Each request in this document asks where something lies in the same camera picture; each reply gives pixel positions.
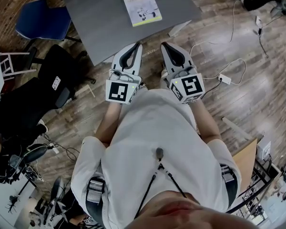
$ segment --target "book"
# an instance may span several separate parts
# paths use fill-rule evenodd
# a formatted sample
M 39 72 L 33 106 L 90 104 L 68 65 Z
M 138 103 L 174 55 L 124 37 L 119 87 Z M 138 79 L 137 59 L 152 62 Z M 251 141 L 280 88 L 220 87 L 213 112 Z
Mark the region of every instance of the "book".
M 133 27 L 162 20 L 155 0 L 124 0 Z

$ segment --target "power strip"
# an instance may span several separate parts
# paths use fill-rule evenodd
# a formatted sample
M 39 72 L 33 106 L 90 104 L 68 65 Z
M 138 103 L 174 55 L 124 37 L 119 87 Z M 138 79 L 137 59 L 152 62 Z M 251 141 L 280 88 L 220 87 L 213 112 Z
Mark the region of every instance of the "power strip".
M 230 83 L 231 83 L 231 78 L 225 76 L 224 74 L 220 74 L 218 76 L 218 80 L 220 80 L 220 81 L 222 81 L 222 82 L 224 82 L 224 83 L 226 83 L 228 85 L 230 85 Z

